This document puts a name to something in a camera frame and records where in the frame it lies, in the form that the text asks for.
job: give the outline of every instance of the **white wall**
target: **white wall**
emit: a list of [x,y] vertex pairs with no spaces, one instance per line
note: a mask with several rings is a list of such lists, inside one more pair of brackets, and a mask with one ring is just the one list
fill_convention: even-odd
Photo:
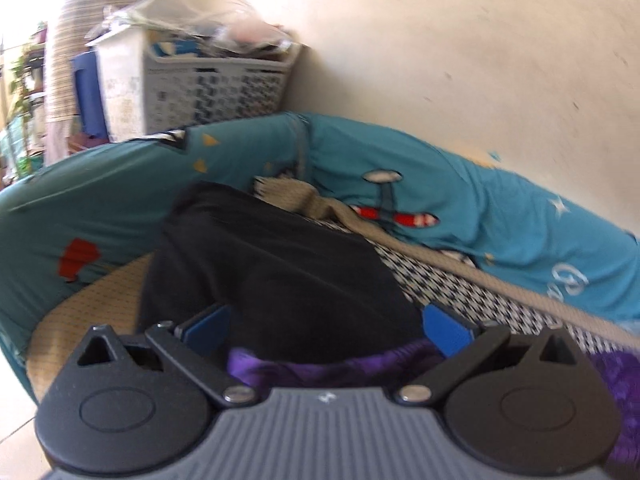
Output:
[[310,51],[286,107],[386,124],[640,233],[640,0],[249,0]]

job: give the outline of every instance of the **triangular hole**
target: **triangular hole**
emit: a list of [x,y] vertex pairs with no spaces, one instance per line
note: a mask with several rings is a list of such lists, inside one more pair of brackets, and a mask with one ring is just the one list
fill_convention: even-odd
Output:
[[559,363],[563,365],[575,365],[575,357],[564,339],[553,335],[546,342],[545,349],[540,354],[540,360],[547,363]]
[[107,341],[102,337],[94,337],[89,341],[84,353],[78,359],[79,366],[91,366],[113,361],[113,356],[107,345]]

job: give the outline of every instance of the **striped curtain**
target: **striped curtain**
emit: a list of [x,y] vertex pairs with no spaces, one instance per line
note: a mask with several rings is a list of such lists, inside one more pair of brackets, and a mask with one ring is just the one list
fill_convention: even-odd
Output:
[[76,115],[76,99],[72,80],[71,60],[84,52],[84,35],[102,21],[106,5],[121,8],[137,0],[65,0],[57,19],[51,20],[47,33],[45,57],[45,90],[47,151],[59,152],[48,156],[47,163],[66,155],[63,128],[50,128],[51,123],[70,121]]

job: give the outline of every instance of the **red shape print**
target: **red shape print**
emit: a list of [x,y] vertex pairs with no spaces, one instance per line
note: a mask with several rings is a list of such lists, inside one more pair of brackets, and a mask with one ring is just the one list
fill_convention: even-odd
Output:
[[100,251],[95,244],[81,238],[74,238],[60,257],[58,274],[67,281],[74,282],[78,278],[80,269],[98,258],[100,258]]

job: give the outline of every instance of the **tiled floor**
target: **tiled floor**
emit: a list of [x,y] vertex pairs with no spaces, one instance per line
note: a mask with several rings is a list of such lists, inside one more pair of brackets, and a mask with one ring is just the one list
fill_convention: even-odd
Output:
[[37,480],[49,470],[33,430],[35,412],[0,354],[0,480]]

